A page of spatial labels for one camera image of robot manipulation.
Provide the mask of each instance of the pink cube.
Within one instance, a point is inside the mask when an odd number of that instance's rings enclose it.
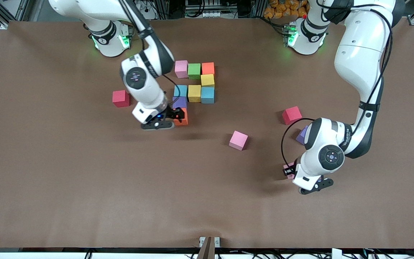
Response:
[[[177,60],[175,61],[175,74],[178,78],[188,78],[188,61]]]
[[[298,119],[301,119],[301,113],[299,112],[298,106],[288,108],[284,110],[284,113],[282,114],[282,117],[284,118],[285,125],[290,125],[297,121]]]
[[[284,164],[284,172],[289,174],[287,175],[287,179],[293,179],[295,177],[295,175],[292,174],[292,170],[289,169],[289,167],[286,164]]]
[[[239,131],[234,131],[233,136],[230,140],[230,146],[235,149],[242,150],[245,146],[245,141],[247,138],[247,135],[240,133]]]
[[[113,103],[117,108],[130,106],[130,96],[125,90],[114,91]]]

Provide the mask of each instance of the yellow bag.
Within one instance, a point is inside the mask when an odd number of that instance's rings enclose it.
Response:
[[[271,5],[272,8],[275,8],[279,4],[279,0],[269,0],[269,5]]]
[[[285,10],[286,10],[286,7],[283,4],[278,4],[276,7],[276,12],[283,13]]]
[[[306,15],[306,8],[299,7],[299,9],[298,9],[298,17],[303,17],[304,15]]]
[[[274,8],[266,8],[263,13],[264,18],[271,19],[274,16]]]

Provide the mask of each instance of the robotic arm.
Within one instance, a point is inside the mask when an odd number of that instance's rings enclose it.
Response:
[[[132,22],[140,39],[148,48],[121,63],[120,77],[128,92],[138,101],[132,111],[144,130],[173,128],[166,118],[181,120],[183,110],[172,109],[156,78],[171,72],[174,56],[162,43],[131,0],[49,0],[58,13],[81,19],[98,48],[105,56],[117,56],[122,48],[117,28],[127,26],[118,21]]]
[[[344,22],[346,31],[335,56],[335,69],[360,94],[353,125],[319,118],[307,128],[306,151],[291,167],[295,175],[293,183],[300,187],[301,194],[331,185],[330,181],[322,184],[327,180],[324,175],[338,170],[345,157],[358,158],[370,149],[384,85],[381,55],[389,37],[388,23],[395,25],[401,17],[401,3],[403,0],[325,0],[320,4],[309,0],[307,18],[291,23],[296,30],[288,38],[288,45],[300,54],[309,55],[322,45],[330,22]],[[369,4],[375,6],[355,7]]]
[[[96,19],[125,20],[135,25],[138,36],[148,43],[148,48],[121,63],[120,77],[138,101],[132,114],[144,130],[173,128],[173,121],[166,118],[183,119],[184,112],[170,107],[156,78],[172,70],[174,56],[158,39],[135,4],[129,0],[79,0],[79,6]]]

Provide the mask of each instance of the brown paper surface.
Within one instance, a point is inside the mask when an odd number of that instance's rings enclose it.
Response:
[[[189,126],[142,131],[120,61],[81,23],[11,22],[0,31],[0,247],[414,246],[414,26],[394,46],[371,150],[347,159],[333,187],[300,195],[284,180],[281,113],[353,123],[356,90],[335,72],[342,25],[302,56],[260,20],[153,23],[177,60],[215,62],[216,103],[189,103]],[[179,84],[192,84],[177,79]],[[174,86],[157,79],[171,97]],[[285,140],[293,160],[304,147]],[[234,131],[244,151],[228,146]]]

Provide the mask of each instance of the purple cube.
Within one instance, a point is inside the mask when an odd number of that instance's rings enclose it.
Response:
[[[296,137],[296,141],[300,142],[301,145],[304,145],[304,135],[306,135],[306,130],[308,129],[308,126],[305,126],[301,132]]]
[[[176,102],[174,102],[174,104],[172,105],[172,108],[187,108],[186,107],[186,97],[184,96],[180,96],[180,97],[173,97],[172,101],[174,101],[175,99]]]

